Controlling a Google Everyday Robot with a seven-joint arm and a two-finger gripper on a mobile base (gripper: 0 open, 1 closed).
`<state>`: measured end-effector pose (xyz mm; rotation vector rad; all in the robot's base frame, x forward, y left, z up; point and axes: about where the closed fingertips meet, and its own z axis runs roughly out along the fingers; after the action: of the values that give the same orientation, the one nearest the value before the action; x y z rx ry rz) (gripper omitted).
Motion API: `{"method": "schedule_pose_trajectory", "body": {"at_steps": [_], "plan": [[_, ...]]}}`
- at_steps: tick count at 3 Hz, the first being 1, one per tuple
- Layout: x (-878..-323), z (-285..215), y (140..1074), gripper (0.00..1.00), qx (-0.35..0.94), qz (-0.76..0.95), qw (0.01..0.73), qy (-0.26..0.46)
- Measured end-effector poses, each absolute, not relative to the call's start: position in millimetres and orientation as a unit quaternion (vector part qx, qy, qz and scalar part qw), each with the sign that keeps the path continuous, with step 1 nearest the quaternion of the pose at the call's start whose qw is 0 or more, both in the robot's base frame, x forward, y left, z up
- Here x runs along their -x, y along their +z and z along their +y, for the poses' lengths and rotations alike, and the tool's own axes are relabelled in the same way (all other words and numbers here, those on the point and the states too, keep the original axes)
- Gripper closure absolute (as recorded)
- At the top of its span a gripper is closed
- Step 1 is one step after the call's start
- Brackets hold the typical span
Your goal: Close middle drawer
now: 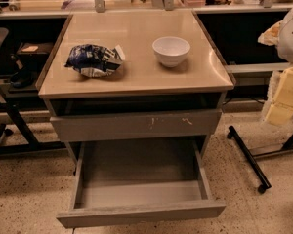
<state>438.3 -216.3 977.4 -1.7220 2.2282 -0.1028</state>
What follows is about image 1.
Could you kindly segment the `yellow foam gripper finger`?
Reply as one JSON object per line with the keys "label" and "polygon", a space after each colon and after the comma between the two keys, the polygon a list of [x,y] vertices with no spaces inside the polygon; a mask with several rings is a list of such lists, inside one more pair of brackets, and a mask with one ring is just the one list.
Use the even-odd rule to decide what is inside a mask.
{"label": "yellow foam gripper finger", "polygon": [[265,121],[272,125],[285,124],[293,116],[293,66],[280,74]]}

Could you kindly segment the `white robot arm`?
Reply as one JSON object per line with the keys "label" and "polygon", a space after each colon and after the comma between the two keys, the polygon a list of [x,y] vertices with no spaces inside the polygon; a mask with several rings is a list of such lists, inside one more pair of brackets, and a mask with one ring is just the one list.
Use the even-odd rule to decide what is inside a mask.
{"label": "white robot arm", "polygon": [[269,102],[264,106],[264,120],[282,125],[293,116],[293,8],[283,20],[262,33],[258,42],[276,46],[278,56],[290,63],[278,76],[272,76],[269,85]]}

